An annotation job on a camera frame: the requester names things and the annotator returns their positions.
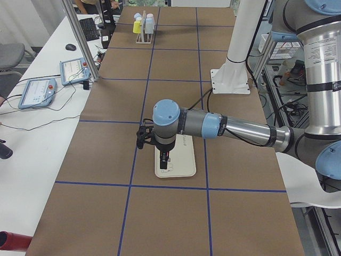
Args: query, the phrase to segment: black cable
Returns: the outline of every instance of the black cable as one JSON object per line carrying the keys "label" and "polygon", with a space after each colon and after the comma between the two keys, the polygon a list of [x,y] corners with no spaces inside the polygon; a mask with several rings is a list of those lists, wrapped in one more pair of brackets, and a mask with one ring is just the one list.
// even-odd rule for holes
{"label": "black cable", "polygon": [[[74,79],[76,78],[76,76],[77,76],[80,72],[83,72],[84,69],[85,69],[85,68],[82,68],[82,69],[80,69],[77,73],[71,75],[71,76],[75,76],[75,77],[72,78],[66,86],[72,85],[72,83],[71,83],[72,80],[74,80]],[[58,92],[60,92],[61,90],[63,90],[66,86],[63,86],[60,90],[58,90],[58,91],[56,91],[55,93],[53,93],[52,95],[48,96],[48,97],[47,97],[46,99],[44,99],[42,102],[44,102],[45,100],[47,100],[47,99],[50,98],[50,97],[53,97],[55,94],[57,94]],[[14,107],[11,106],[11,104],[10,104],[9,101],[8,101],[10,107],[13,108],[13,109],[16,109],[16,110],[15,110],[15,111],[11,111],[11,112],[6,112],[6,113],[0,113],[0,115],[11,114],[11,113],[14,113],[14,112],[18,112],[18,111],[22,111],[22,110],[24,110],[24,109],[30,109],[30,108],[32,108],[32,109],[48,108],[48,109],[50,109],[50,110],[59,111],[59,110],[61,110],[61,109],[62,109],[62,108],[71,100],[72,96],[75,94],[76,88],[75,88],[73,85],[72,85],[72,87],[74,88],[74,92],[72,93],[72,95],[69,97],[69,99],[64,103],[64,105],[63,105],[60,109],[52,109],[52,108],[50,108],[50,107],[36,107],[36,108],[35,108],[35,106],[41,104],[42,102],[37,103],[37,104],[34,104],[33,106],[30,106],[30,107],[27,107],[27,108],[14,108]]]}
{"label": "black cable", "polygon": [[337,188],[337,187],[334,187],[334,186],[332,186],[332,185],[326,183],[325,181],[319,180],[319,182],[320,182],[321,184],[324,184],[324,185],[327,185],[327,186],[329,186],[329,187],[331,187],[331,188],[334,188],[334,189],[336,189],[336,190],[338,190],[338,191],[341,190],[341,189],[339,189],[339,188]]}
{"label": "black cable", "polygon": [[242,61],[233,61],[233,60],[230,60],[229,59],[229,57],[226,55],[226,58],[229,60],[229,61],[231,61],[232,63],[243,63],[244,61],[246,61],[246,59],[245,60],[242,60]]}
{"label": "black cable", "polygon": [[265,145],[260,145],[260,144],[256,144],[255,142],[251,142],[251,141],[248,141],[246,139],[244,139],[243,137],[235,134],[234,132],[230,131],[228,128],[225,128],[225,131],[228,131],[230,134],[232,134],[233,136],[235,136],[236,138],[240,139],[241,141],[244,141],[250,145],[253,145],[253,146],[256,146],[256,147],[265,147]]}
{"label": "black cable", "polygon": [[20,131],[27,131],[27,132],[29,132],[29,131],[32,131],[32,130],[34,130],[34,129],[38,129],[38,128],[40,128],[40,127],[43,127],[43,126],[46,126],[46,125],[49,125],[49,124],[52,124],[52,123],[60,122],[60,121],[67,120],[67,119],[78,118],[78,117],[80,117],[80,115],[78,115],[78,116],[73,116],[73,117],[65,117],[65,118],[57,119],[57,120],[52,120],[52,121],[50,121],[50,122],[48,122],[48,123],[46,123],[46,124],[42,124],[42,125],[40,125],[40,126],[33,127],[33,128],[30,128],[30,129],[12,127],[12,126],[5,125],[5,124],[2,124],[2,123],[0,123],[0,125],[2,125],[2,126],[4,126],[4,127],[11,128],[11,129],[15,129],[15,130],[20,130]]}
{"label": "black cable", "polygon": [[271,114],[269,114],[269,116],[266,118],[266,120],[268,120],[274,113],[275,113],[275,111],[272,112]]}
{"label": "black cable", "polygon": [[145,121],[151,121],[152,123],[154,123],[154,120],[153,119],[150,119],[150,118],[144,118],[142,120],[142,125],[145,126]]}
{"label": "black cable", "polygon": [[297,159],[300,160],[300,161],[301,161],[301,159],[298,156],[298,144],[302,140],[303,137],[304,137],[304,133],[297,139],[297,141],[295,143],[295,155],[296,155]]}
{"label": "black cable", "polygon": [[265,103],[262,105],[262,108],[264,108],[267,104],[267,99],[264,95],[261,95],[261,94],[259,94],[259,97],[262,97],[263,99],[265,99]]}
{"label": "black cable", "polygon": [[248,63],[248,59],[250,57],[250,54],[251,54],[251,51],[252,51],[252,46],[254,45],[255,43],[255,39],[256,39],[256,36],[257,36],[257,32],[259,30],[259,27],[261,26],[261,23],[262,23],[262,20],[263,20],[263,15],[265,13],[265,10],[266,10],[266,7],[267,7],[267,1],[265,1],[264,3],[264,6],[263,6],[263,9],[262,9],[262,14],[261,16],[259,17],[259,20],[258,20],[258,23],[257,23],[257,27],[256,27],[256,30],[255,30],[255,33],[254,33],[254,37],[252,38],[252,41],[251,41],[251,44],[250,44],[250,48],[249,48],[249,51],[247,53],[247,56],[246,56],[246,60],[245,60],[245,64],[246,64],[246,69],[247,71],[250,73],[251,77],[252,77],[252,80],[254,81],[255,83],[255,87],[258,88],[258,83],[256,81],[256,78],[253,74],[253,71],[251,70],[250,66],[249,66],[249,63]]}
{"label": "black cable", "polygon": [[210,91],[212,91],[213,90],[213,88],[211,88],[211,89],[209,89],[209,90],[207,90],[203,95],[202,95],[202,97],[199,99],[199,100],[197,100],[196,101],[196,103],[194,103],[191,107],[189,107],[188,108],[188,110],[191,110],[191,109],[193,109],[195,106],[196,106],[196,104],[198,104]]}
{"label": "black cable", "polygon": [[273,123],[273,125],[274,125],[274,126],[276,125],[276,118],[277,118],[277,115],[279,115],[279,111],[280,111],[282,108],[288,106],[289,104],[292,104],[292,103],[294,103],[294,102],[297,102],[297,101],[303,99],[304,97],[307,97],[307,95],[308,95],[308,94],[304,94],[303,96],[297,98],[296,100],[287,102],[287,103],[283,104],[282,106],[280,106],[280,107],[277,109],[277,111],[275,111],[275,117],[274,117],[274,123]]}
{"label": "black cable", "polygon": [[207,101],[206,101],[206,108],[207,108],[207,111],[210,113],[210,110],[209,110],[209,98],[211,97],[212,95],[212,92],[213,90],[210,90],[208,96],[207,96]]}
{"label": "black cable", "polygon": [[256,58],[258,58],[258,57],[261,57],[261,56],[263,56],[264,55],[264,53],[262,53],[261,55],[256,55],[256,56],[254,56],[254,55],[249,55],[249,57],[256,57]]}
{"label": "black cable", "polygon": [[23,79],[23,80],[20,80],[19,82],[17,82],[17,85],[19,85],[19,83],[23,82],[23,81],[26,81],[26,80],[30,80],[30,79],[38,79],[38,78],[45,78],[45,77],[52,77],[52,76],[60,76],[60,74],[58,75],[50,75],[50,76],[37,76],[37,77],[31,77],[31,78],[26,78],[26,79]]}
{"label": "black cable", "polygon": [[306,86],[305,84],[295,83],[295,82],[293,82],[293,81],[291,81],[291,80],[289,80],[289,79],[287,79],[287,81],[290,82],[290,83],[292,83],[292,84],[295,84],[295,85],[297,85],[297,86]]}
{"label": "black cable", "polygon": [[10,98],[19,97],[19,96],[22,96],[22,94],[16,94],[16,95],[9,96],[8,98],[5,98],[5,97],[3,97],[3,98],[4,98],[6,101],[8,101],[8,99],[10,99]]}
{"label": "black cable", "polygon": [[276,79],[277,78],[282,78],[282,76],[273,76],[272,77],[272,82],[273,82],[273,84],[275,85],[276,88],[280,88],[280,86],[278,86],[277,83],[276,83]]}
{"label": "black cable", "polygon": [[250,66],[249,66],[248,59],[249,59],[250,53],[251,53],[251,51],[252,51],[252,46],[253,46],[254,43],[255,43],[255,39],[256,39],[256,36],[257,36],[257,32],[258,32],[258,30],[259,30],[259,27],[261,26],[261,23],[262,23],[262,20],[263,20],[263,15],[264,15],[265,10],[266,10],[266,6],[267,6],[267,2],[264,3],[263,10],[262,10],[262,14],[261,14],[261,16],[260,16],[260,18],[259,18],[259,20],[258,20],[257,27],[256,27],[256,30],[255,30],[255,33],[254,33],[254,36],[253,36],[253,38],[252,38],[252,41],[251,41],[251,44],[250,44],[250,47],[249,47],[249,51],[248,51],[248,53],[247,53],[247,55],[246,55],[246,59],[245,59],[245,60],[242,60],[242,61],[233,61],[233,60],[230,60],[230,59],[229,59],[229,57],[228,57],[228,54],[229,54],[229,53],[226,54],[226,58],[227,58],[229,61],[233,62],[233,63],[243,63],[243,62],[245,62],[246,69],[247,69],[247,71],[250,73],[250,76],[251,76],[252,80],[254,81],[255,87],[256,87],[256,88],[258,88],[258,83],[257,83],[257,81],[256,81],[256,78],[255,78],[254,74],[253,74],[253,71],[251,70],[251,68],[250,68]]}

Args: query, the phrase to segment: cable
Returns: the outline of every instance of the cable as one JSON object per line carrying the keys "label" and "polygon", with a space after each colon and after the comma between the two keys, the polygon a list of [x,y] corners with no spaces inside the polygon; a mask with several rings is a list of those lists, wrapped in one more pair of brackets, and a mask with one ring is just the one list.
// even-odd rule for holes
{"label": "cable", "polygon": [[[82,68],[82,69],[80,69],[78,72],[76,72],[75,74],[70,75],[69,78],[68,78],[68,80],[69,80],[68,85],[72,85],[72,83],[71,83],[72,80],[74,80],[80,72],[83,72],[84,69],[85,69],[85,68]],[[47,99],[49,99],[50,97],[54,96],[55,94],[57,94],[58,92],[60,92],[61,90],[63,90],[66,86],[63,86],[60,90],[58,90],[58,91],[56,91],[54,94],[48,96],[48,97],[47,97],[46,99],[44,99],[42,102],[44,102],[45,100],[47,100]],[[75,88],[73,85],[72,85],[72,87],[74,88],[73,93],[71,94],[71,96],[69,97],[69,99],[63,104],[63,106],[62,106],[60,109],[52,109],[52,108],[50,108],[50,107],[35,107],[35,106],[41,104],[42,102],[37,103],[37,104],[34,104],[34,105],[32,105],[32,106],[30,106],[30,107],[27,107],[27,108],[14,108],[13,106],[11,106],[11,104],[10,104],[9,101],[8,101],[10,107],[13,108],[13,109],[16,109],[16,110],[15,110],[15,111],[10,111],[10,112],[5,112],[5,113],[0,113],[0,115],[11,114],[11,113],[18,112],[18,111],[22,111],[22,110],[24,110],[24,109],[29,109],[29,108],[32,108],[32,109],[48,108],[48,109],[50,109],[50,110],[59,111],[59,110],[61,110],[61,109],[62,109],[62,108],[71,100],[72,96],[75,94],[76,88]]]}
{"label": "cable", "polygon": [[278,76],[273,76],[273,77],[272,77],[272,82],[273,82],[273,84],[275,85],[275,88],[281,88],[281,87],[278,86],[277,83],[276,83],[276,79],[277,79],[277,78],[282,78],[282,76],[279,76],[279,75],[278,75]]}
{"label": "cable", "polygon": [[212,91],[213,90],[213,88],[211,88],[211,89],[209,89],[209,90],[207,90],[203,95],[202,95],[202,97],[199,99],[199,100],[197,100],[196,101],[196,103],[194,103],[191,107],[189,107],[188,108],[188,110],[191,110],[191,109],[193,109],[195,106],[196,106],[196,104],[198,104],[210,91]]}
{"label": "cable", "polygon": [[256,56],[254,56],[254,55],[249,55],[249,57],[256,57],[256,58],[258,58],[258,57],[261,57],[261,56],[263,56],[263,55],[264,55],[264,53],[261,54],[261,55],[256,55]]}
{"label": "cable", "polygon": [[26,81],[26,80],[30,80],[30,79],[38,79],[38,78],[44,78],[44,77],[52,77],[52,76],[60,76],[60,74],[58,75],[51,75],[51,76],[37,76],[37,77],[31,77],[31,78],[26,78],[26,79],[23,79],[23,80],[20,80],[19,82],[17,82],[17,85],[19,85],[19,83],[23,82],[23,81]]}
{"label": "cable", "polygon": [[250,142],[246,139],[244,139],[243,137],[235,134],[234,132],[230,131],[229,129],[225,128],[226,131],[228,131],[229,133],[231,133],[233,136],[237,137],[238,139],[240,139],[241,141],[244,141],[250,145],[253,145],[253,146],[256,146],[256,147],[265,147],[265,145],[260,145],[260,144],[256,144],[254,141],[253,142]]}
{"label": "cable", "polygon": [[275,114],[275,111],[269,114],[269,116],[265,120],[268,120],[273,114]]}
{"label": "cable", "polygon": [[297,86],[306,86],[306,84],[299,84],[299,83],[293,82],[293,81],[289,80],[289,78],[287,79],[287,81],[292,83],[292,84],[295,84]]}
{"label": "cable", "polygon": [[207,96],[207,100],[206,100],[206,108],[207,108],[207,111],[210,113],[211,111],[209,110],[209,98],[211,97],[212,95],[212,92],[213,90],[210,90],[208,96]]}
{"label": "cable", "polygon": [[229,57],[228,57],[228,54],[229,54],[229,53],[226,54],[226,58],[227,58],[229,61],[233,62],[233,63],[243,63],[243,62],[245,62],[246,69],[247,69],[247,71],[250,73],[250,76],[251,76],[252,80],[254,81],[254,84],[255,84],[255,87],[256,87],[256,88],[258,88],[258,83],[257,83],[257,81],[256,81],[256,78],[255,78],[254,74],[253,74],[253,71],[251,70],[251,68],[250,68],[250,66],[249,66],[248,59],[249,59],[249,57],[250,57],[250,53],[251,53],[251,50],[252,50],[252,46],[253,46],[254,43],[255,43],[255,39],[256,39],[256,36],[257,36],[257,32],[258,32],[258,30],[259,30],[259,27],[261,26],[261,23],[262,23],[262,20],[263,20],[263,15],[264,15],[265,10],[266,10],[266,6],[267,6],[267,2],[264,3],[263,10],[262,10],[262,14],[261,14],[261,16],[260,16],[260,18],[259,18],[259,20],[258,20],[257,27],[256,27],[256,30],[255,30],[255,33],[254,33],[254,36],[253,36],[253,38],[252,38],[252,41],[251,41],[251,44],[250,44],[250,47],[249,47],[249,51],[248,51],[248,53],[247,53],[247,55],[246,55],[246,59],[243,60],[243,61],[233,61],[233,60],[230,60],[230,59],[229,59]]}
{"label": "cable", "polygon": [[300,160],[300,161],[301,161],[301,159],[298,156],[298,144],[302,140],[303,137],[304,137],[304,133],[297,139],[297,141],[295,143],[295,155],[296,155],[297,159]]}
{"label": "cable", "polygon": [[265,99],[265,103],[262,105],[262,108],[264,108],[266,106],[266,104],[267,104],[267,99],[266,99],[266,97],[264,95],[259,94],[259,98],[260,97]]}
{"label": "cable", "polygon": [[308,95],[308,94],[304,94],[303,96],[297,98],[296,100],[287,102],[287,103],[283,104],[282,106],[280,106],[280,107],[277,109],[277,111],[275,111],[275,118],[274,118],[273,125],[274,125],[274,126],[276,125],[276,118],[277,118],[277,115],[279,115],[279,111],[280,111],[283,107],[286,107],[286,106],[288,106],[289,104],[292,104],[292,103],[294,103],[294,102],[297,102],[297,101],[303,99],[304,97],[307,97],[307,95]]}
{"label": "cable", "polygon": [[4,126],[4,127],[8,127],[8,128],[11,128],[11,129],[15,129],[15,130],[20,130],[20,131],[32,131],[32,130],[35,130],[35,129],[38,129],[40,127],[43,127],[43,126],[46,126],[46,125],[49,125],[49,124],[52,124],[52,123],[56,123],[56,122],[60,122],[60,121],[63,121],[63,120],[67,120],[67,119],[74,119],[74,118],[78,118],[80,117],[80,115],[78,116],[73,116],[73,117],[65,117],[65,118],[62,118],[62,119],[57,119],[57,120],[52,120],[46,124],[42,124],[40,126],[37,126],[37,127],[33,127],[33,128],[30,128],[30,129],[25,129],[25,128],[18,128],[18,127],[12,127],[12,126],[9,126],[9,125],[5,125],[5,124],[2,124],[0,123],[0,125]]}

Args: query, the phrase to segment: metal pole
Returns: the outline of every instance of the metal pole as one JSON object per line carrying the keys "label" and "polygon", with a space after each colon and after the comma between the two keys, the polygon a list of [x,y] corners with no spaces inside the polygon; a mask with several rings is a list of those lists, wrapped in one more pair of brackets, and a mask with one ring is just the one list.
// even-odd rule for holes
{"label": "metal pole", "polygon": [[94,81],[97,81],[100,75],[98,73],[97,67],[91,55],[89,46],[87,45],[82,28],[80,27],[77,14],[75,13],[71,0],[61,0],[61,2],[62,2],[63,9],[65,11],[65,14],[68,17],[71,29],[74,32],[74,35],[78,42],[80,50],[82,51],[83,57],[86,60],[87,65],[89,66],[90,73],[93,76]]}

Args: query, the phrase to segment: electronic equipment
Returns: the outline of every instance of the electronic equipment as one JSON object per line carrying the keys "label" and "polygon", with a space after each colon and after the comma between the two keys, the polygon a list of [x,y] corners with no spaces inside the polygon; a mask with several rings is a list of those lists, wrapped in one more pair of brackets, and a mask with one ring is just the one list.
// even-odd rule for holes
{"label": "electronic equipment", "polygon": [[116,28],[115,21],[113,19],[113,9],[111,8],[110,0],[99,1],[100,9],[99,16],[103,22],[103,29],[107,29],[110,35],[113,34]]}
{"label": "electronic equipment", "polygon": [[79,23],[87,41],[92,41],[100,38],[97,33],[95,22],[92,18],[81,19],[79,20]]}
{"label": "electronic equipment", "polygon": [[77,47],[74,44],[67,44],[65,46],[65,49],[68,51],[75,51],[75,50],[77,50]]}
{"label": "electronic equipment", "polygon": [[84,58],[59,63],[62,85],[76,84],[90,77],[90,70]]}
{"label": "electronic equipment", "polygon": [[111,35],[110,31],[107,29],[101,30],[101,42],[103,49],[107,49],[110,43]]}
{"label": "electronic equipment", "polygon": [[30,79],[23,90],[18,108],[46,107],[51,104],[57,83],[54,78]]}

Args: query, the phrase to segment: ur robot arm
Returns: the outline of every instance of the ur robot arm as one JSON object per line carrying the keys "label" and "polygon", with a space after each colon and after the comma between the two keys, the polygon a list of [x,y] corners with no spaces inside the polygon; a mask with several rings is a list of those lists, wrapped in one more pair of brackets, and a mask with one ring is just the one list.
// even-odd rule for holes
{"label": "ur robot arm", "polygon": [[323,175],[341,179],[341,0],[277,0],[272,37],[287,41],[296,36],[304,44],[308,128],[278,128],[188,110],[172,100],[162,100],[154,107],[153,126],[140,126],[137,147],[143,148],[144,143],[155,145],[160,150],[160,166],[165,169],[176,134],[205,139],[225,136],[273,147]]}

